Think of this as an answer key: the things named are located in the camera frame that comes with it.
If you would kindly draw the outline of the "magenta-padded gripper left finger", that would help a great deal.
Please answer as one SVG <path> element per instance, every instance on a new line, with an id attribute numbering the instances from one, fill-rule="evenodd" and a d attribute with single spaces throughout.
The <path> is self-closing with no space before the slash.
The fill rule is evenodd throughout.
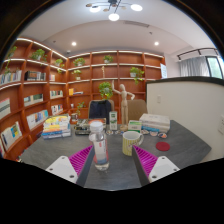
<path id="1" fill-rule="evenodd" d="M 88 146 L 70 157 L 60 156 L 47 168 L 47 171 L 83 187 L 85 185 L 93 157 L 93 146 Z"/>

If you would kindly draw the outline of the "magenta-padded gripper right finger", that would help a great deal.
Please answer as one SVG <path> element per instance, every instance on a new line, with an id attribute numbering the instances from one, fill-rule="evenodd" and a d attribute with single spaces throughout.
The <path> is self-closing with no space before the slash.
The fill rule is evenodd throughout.
<path id="1" fill-rule="evenodd" d="M 136 145 L 132 146 L 132 156 L 142 186 L 179 171 L 166 156 L 156 157 Z"/>

